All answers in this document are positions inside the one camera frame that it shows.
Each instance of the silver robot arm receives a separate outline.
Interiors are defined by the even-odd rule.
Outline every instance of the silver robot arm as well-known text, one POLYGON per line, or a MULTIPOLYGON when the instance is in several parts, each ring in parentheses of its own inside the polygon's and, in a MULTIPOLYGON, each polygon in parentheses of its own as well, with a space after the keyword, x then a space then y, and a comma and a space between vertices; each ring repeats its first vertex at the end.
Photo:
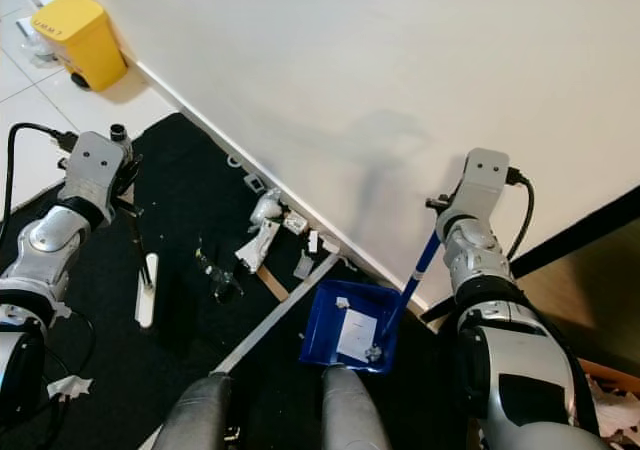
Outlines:
POLYGON ((18 257, 0 276, 0 422, 26 418, 37 405, 48 329, 71 313, 63 303, 69 269, 89 235, 112 222, 114 199, 131 192, 138 163, 121 125, 111 140, 81 134, 61 161, 56 204, 20 232, 18 257))
POLYGON ((605 449, 577 360, 517 288, 490 227, 514 171, 475 149, 454 194, 428 203, 451 275, 461 398, 491 450, 605 449))

